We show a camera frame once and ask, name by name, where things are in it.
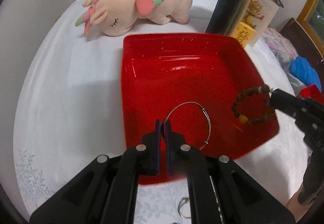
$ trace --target blue fabric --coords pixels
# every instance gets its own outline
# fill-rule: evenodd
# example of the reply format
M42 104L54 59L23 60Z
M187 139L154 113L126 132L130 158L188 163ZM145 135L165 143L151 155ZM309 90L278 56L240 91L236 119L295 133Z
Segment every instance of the blue fabric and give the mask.
M291 61L290 73L306 86L315 84L320 92L322 92L319 75L316 70L310 66L306 58L297 57L295 60Z

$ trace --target red object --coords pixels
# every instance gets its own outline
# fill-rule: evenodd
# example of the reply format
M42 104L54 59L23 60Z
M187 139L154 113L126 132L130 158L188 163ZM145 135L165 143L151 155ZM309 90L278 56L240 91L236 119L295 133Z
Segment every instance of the red object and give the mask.
M154 131L175 106L196 101L205 107L212 124L204 155L231 159L252 151L279 131L276 116L251 126L239 123L231 111L236 96L264 82L241 45L231 37L198 34L142 34L124 39L121 95L127 148L139 144L142 135ZM264 115L268 95L245 98L238 110L249 119ZM172 130L199 147L208 135L208 123L200 108L186 104L170 116ZM161 150L165 143L161 141ZM161 152L160 176L140 177L141 184L174 180L166 173Z
M317 88L316 85L310 85L306 88L303 88L300 92L299 95L303 98L312 98L318 102L320 102L321 104L324 104L324 97L321 94L321 92L319 91L319 89Z

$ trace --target book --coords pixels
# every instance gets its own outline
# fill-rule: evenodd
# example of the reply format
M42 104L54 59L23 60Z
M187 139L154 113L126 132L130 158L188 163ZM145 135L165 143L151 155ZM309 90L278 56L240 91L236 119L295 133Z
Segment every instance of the book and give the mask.
M271 0L218 0L206 33L234 37L242 47L254 46L278 8Z
M231 24L229 15L234 14L235 4L237 4L238 1L239 0L218 0L206 33L226 34Z

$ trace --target wooden frame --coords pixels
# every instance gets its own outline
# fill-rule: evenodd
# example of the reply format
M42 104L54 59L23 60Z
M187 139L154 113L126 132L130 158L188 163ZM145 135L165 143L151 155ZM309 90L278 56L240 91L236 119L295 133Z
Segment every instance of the wooden frame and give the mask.
M312 26L309 24L308 20L312 16L319 0L307 0L304 8L302 9L300 15L297 18L297 22L305 29L308 35L316 44L322 56L324 56L324 44L320 39L319 35L315 32Z

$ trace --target silver ring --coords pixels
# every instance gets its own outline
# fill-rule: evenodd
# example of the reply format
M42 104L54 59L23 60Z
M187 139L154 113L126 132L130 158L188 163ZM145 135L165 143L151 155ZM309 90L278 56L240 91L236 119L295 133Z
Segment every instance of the silver ring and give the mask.
M209 118L209 116L208 116L208 113L206 112L205 108L204 108L203 106L201 106L198 102L195 102L195 101L186 101L186 102L183 102L183 103L179 104L178 106L176 106L175 108L173 108L172 111L169 112L169 114L168 114L168 115L166 116L166 118L163 120L163 123L162 123L162 124L164 124L165 121L166 121L167 119L169 119L169 117L170 117L170 115L172 114L172 112L174 112L177 108L181 107L182 105L189 104L189 103L190 103L190 104L196 104L196 105L198 105L198 106L200 107L201 111L203 112L203 114L205 115L205 117L206 117L206 119L207 119L207 122L208 122L208 137L207 137L207 140L204 141L203 146L201 146L201 147L199 148L199 150L201 150L201 149L203 149L203 148L208 144L208 142L209 142L209 138L210 138L210 131L211 131L211 129L212 129L212 126L211 126L211 123L210 123L210 118Z
M178 213L179 213L180 217L182 217L184 220L190 220L191 219L190 216L183 216L182 213L181 213L181 208L187 203L189 203L189 198L188 197L183 197L180 200L179 204L178 204Z

